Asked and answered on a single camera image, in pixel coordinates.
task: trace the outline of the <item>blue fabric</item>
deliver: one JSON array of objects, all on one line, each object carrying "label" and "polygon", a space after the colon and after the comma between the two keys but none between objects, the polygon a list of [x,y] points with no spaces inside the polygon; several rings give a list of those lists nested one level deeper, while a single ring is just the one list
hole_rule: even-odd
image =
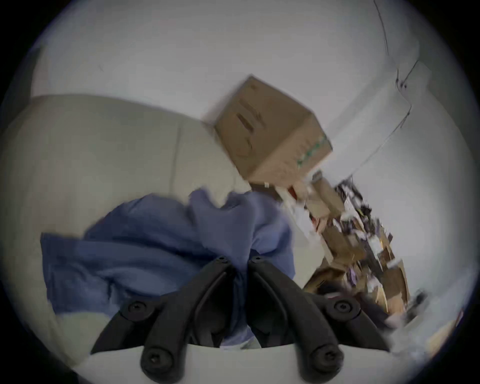
[{"label": "blue fabric", "polygon": [[278,203],[261,193],[231,192],[221,208],[202,189],[191,193],[187,206],[151,194],[119,205],[81,240],[42,234],[47,297],[55,313],[113,316],[131,295],[178,290],[222,255],[238,271],[227,341],[233,345],[250,335],[243,311],[247,261],[263,255],[292,278],[291,237]]}]

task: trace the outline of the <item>cardboard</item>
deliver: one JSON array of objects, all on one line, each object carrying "label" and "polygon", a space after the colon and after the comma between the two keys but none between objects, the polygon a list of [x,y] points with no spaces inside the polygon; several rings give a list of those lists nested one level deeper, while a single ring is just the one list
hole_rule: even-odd
[{"label": "cardboard", "polygon": [[384,287],[387,300],[398,294],[402,295],[402,300],[405,304],[410,300],[410,293],[408,291],[407,278],[403,261],[400,261],[396,267],[387,269],[382,276],[382,285]]},{"label": "cardboard", "polygon": [[253,76],[215,129],[240,175],[253,183],[288,188],[332,152],[310,110]]},{"label": "cardboard", "polygon": [[309,293],[317,293],[318,287],[325,281],[342,281],[346,273],[347,268],[344,265],[335,262],[329,263],[324,258],[320,267],[303,287],[303,290]]},{"label": "cardboard", "polygon": [[328,209],[327,204],[317,195],[310,195],[305,206],[315,218],[328,218],[330,215],[330,209]]},{"label": "cardboard", "polygon": [[325,228],[323,237],[332,252],[346,252],[351,248],[348,237],[333,226]]},{"label": "cardboard", "polygon": [[366,251],[361,246],[351,247],[348,251],[343,251],[333,255],[337,263],[351,265],[367,257]]},{"label": "cardboard", "polygon": [[293,183],[292,188],[295,191],[297,200],[308,200],[308,187],[302,180]]},{"label": "cardboard", "polygon": [[352,246],[353,239],[340,233],[335,227],[327,227],[322,233],[337,263],[350,265],[367,257],[361,245]]},{"label": "cardboard", "polygon": [[312,183],[313,188],[318,196],[325,202],[330,210],[331,217],[339,217],[345,212],[345,206],[342,199],[338,196],[335,189],[328,183],[325,178],[321,178]]},{"label": "cardboard", "polygon": [[387,300],[387,313],[393,315],[394,313],[403,313],[405,312],[405,305],[402,300],[402,294],[399,293]]}]

